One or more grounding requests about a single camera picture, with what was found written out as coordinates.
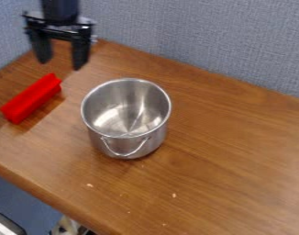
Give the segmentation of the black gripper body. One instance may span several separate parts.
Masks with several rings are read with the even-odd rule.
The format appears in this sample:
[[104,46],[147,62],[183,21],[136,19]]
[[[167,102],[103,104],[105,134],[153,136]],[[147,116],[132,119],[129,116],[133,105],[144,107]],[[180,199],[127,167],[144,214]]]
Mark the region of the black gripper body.
[[38,0],[40,10],[25,11],[25,31],[49,39],[90,41],[96,22],[80,15],[80,0]]

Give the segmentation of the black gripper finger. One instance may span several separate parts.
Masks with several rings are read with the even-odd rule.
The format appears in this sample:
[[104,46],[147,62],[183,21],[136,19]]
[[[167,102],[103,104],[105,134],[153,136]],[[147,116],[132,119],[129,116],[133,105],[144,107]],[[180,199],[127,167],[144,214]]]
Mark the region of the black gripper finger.
[[88,62],[90,50],[90,28],[80,28],[70,40],[72,66],[74,70],[80,70]]
[[29,32],[29,39],[38,62],[46,63],[52,58],[50,38],[42,31],[32,30]]

